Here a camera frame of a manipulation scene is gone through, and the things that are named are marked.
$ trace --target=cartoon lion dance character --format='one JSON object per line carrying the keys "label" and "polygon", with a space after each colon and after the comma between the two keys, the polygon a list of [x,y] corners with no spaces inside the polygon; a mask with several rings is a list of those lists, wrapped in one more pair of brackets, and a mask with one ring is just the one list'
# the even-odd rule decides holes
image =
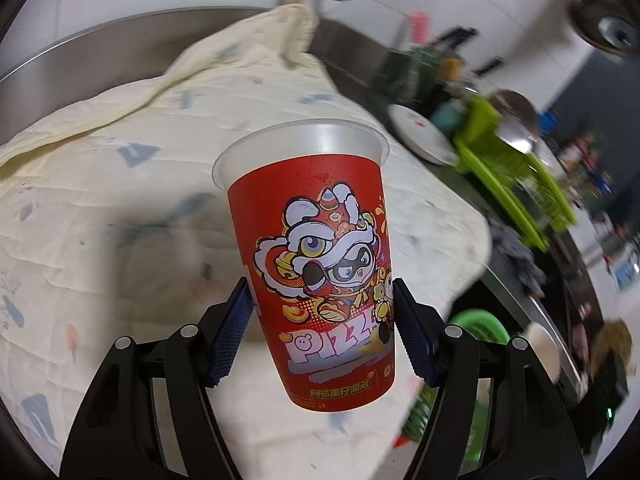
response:
{"label": "cartoon lion dance character", "polygon": [[[368,301],[375,302],[377,322],[391,321],[391,275],[376,263],[376,222],[370,212],[360,211],[347,184],[325,188],[318,200],[290,200],[283,220],[284,234],[261,238],[254,254],[272,291],[289,300],[318,299],[314,309],[326,322],[343,322]],[[292,322],[308,319],[308,312],[292,310],[287,316]]]}

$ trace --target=lion dance head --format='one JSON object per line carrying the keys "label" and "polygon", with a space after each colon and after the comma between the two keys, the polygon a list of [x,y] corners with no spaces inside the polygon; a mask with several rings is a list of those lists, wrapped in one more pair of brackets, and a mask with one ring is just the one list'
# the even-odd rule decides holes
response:
{"label": "lion dance head", "polygon": [[287,203],[283,235],[258,240],[254,263],[266,285],[283,298],[323,298],[328,322],[350,316],[374,277],[380,239],[370,212],[360,211],[348,184],[325,188],[317,200]]}

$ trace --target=paper cup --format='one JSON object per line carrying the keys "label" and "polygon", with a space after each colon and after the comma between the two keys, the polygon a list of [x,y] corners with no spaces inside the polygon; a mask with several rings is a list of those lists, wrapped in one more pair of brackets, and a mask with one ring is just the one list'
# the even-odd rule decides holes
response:
{"label": "paper cup", "polygon": [[280,379],[308,410],[363,406],[394,381],[388,151],[363,124],[295,121],[239,140],[213,167]]}

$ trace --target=white wall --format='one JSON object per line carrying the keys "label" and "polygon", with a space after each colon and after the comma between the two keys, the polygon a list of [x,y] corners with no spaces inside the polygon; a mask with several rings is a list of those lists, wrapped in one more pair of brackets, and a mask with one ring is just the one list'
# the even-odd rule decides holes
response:
{"label": "white wall", "polygon": [[[276,0],[28,0],[0,43],[0,73],[54,41],[116,18],[174,7],[274,4]],[[544,108],[591,50],[569,28],[565,6],[566,0],[324,0],[322,9],[386,45],[396,42],[405,16],[416,10],[431,16],[432,35],[457,24],[476,27],[481,37],[462,49],[470,65],[496,55],[508,60],[487,79],[486,89],[515,89]]]}

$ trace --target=white quilt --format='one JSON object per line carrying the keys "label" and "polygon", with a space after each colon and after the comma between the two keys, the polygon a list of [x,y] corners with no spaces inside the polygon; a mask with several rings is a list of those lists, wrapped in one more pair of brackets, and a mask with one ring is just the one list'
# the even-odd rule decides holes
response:
{"label": "white quilt", "polygon": [[[163,76],[63,108],[0,148],[0,397],[54,471],[113,341],[165,338],[197,322],[242,275],[226,196],[210,177],[218,154],[250,132],[305,118],[383,131],[304,54],[315,26],[299,5],[238,22],[188,48]],[[488,230],[389,141],[393,271],[446,315],[483,268]],[[370,476],[412,405],[400,343],[397,355],[396,384],[379,401],[353,416],[307,412],[287,399],[252,322],[210,396],[244,478]]]}

